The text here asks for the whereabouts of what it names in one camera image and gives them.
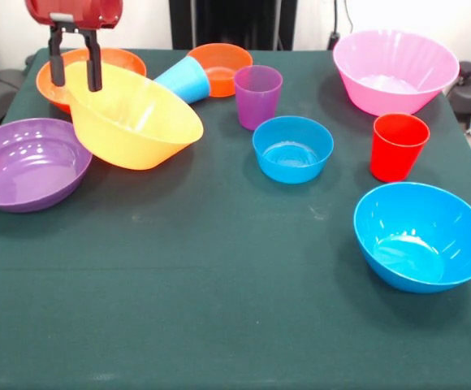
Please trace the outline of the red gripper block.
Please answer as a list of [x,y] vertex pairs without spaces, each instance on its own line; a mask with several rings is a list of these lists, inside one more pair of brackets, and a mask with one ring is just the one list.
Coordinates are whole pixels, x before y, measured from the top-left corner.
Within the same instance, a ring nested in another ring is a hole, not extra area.
[[98,29],[114,28],[123,13],[122,0],[26,0],[28,13],[39,24],[50,28],[48,49],[51,80],[56,86],[65,85],[64,63],[60,45],[63,28],[76,28],[84,37],[89,52],[87,78],[89,91],[102,89],[102,57],[97,41]]

